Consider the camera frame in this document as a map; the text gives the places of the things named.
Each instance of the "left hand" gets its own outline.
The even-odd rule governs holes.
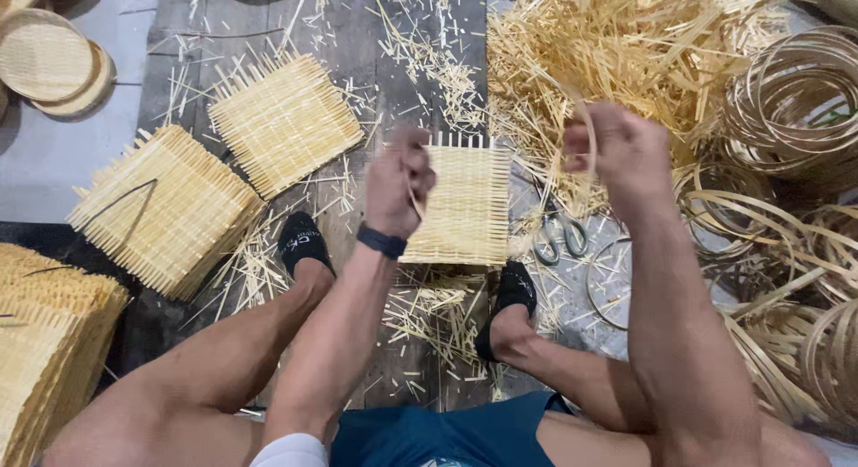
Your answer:
[[[429,190],[435,187],[435,171],[429,166],[424,143],[429,143],[427,130],[394,125],[392,144],[372,161],[366,178],[366,224],[370,228],[403,240],[417,230],[421,218],[408,188],[417,202],[425,204]]]

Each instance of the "woven bamboo panel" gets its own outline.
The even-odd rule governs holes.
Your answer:
[[[408,239],[401,263],[506,262],[509,228],[509,152],[430,146],[437,175],[420,228]]]
[[[0,459],[27,466],[86,405],[128,293],[113,279],[0,244]]]
[[[128,148],[94,174],[69,223],[143,284],[189,299],[203,277],[238,243],[263,201],[217,157],[177,125]],[[134,187],[156,183],[112,202]]]
[[[357,143],[363,133],[328,73],[311,56],[263,55],[250,73],[216,88],[209,117],[263,199],[297,183]]]

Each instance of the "black watch strap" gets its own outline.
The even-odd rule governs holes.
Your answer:
[[[378,251],[394,261],[405,252],[405,246],[408,241],[396,236],[388,236],[387,234],[376,231],[366,226],[365,222],[360,223],[358,229],[358,241],[369,246],[370,249]]]

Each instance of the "sock logo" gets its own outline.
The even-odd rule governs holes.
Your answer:
[[[298,237],[287,242],[286,247],[289,248],[290,251],[294,252],[295,249],[298,248],[298,244],[305,244],[310,242],[310,236],[321,236],[322,233],[319,231],[303,231],[298,233]]]
[[[522,278],[518,278],[518,284],[520,284],[521,286],[524,286],[524,289],[528,290],[528,296],[530,296],[531,299],[535,298],[533,290],[530,289],[530,283],[524,281]]]

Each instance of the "foot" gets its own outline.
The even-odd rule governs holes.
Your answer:
[[[507,261],[500,272],[495,313],[474,341],[477,354],[488,362],[502,362],[503,356],[520,341],[535,335],[530,318],[536,309],[536,288],[524,264]]]
[[[295,284],[306,286],[311,304],[317,304],[334,286],[336,279],[328,265],[312,257],[304,257],[295,264]]]
[[[492,355],[502,363],[509,363],[509,357],[536,336],[536,331],[530,327],[528,308],[521,303],[498,311],[489,328]]]
[[[299,274],[299,263],[307,263],[311,259],[327,268],[327,273],[336,277],[334,267],[330,264],[328,247],[324,243],[322,233],[316,227],[316,223],[306,212],[298,211],[286,218],[283,231],[277,240],[277,252],[281,254],[286,271],[297,282],[299,276],[308,279],[307,276]],[[312,273],[318,268],[307,266],[306,272]]]

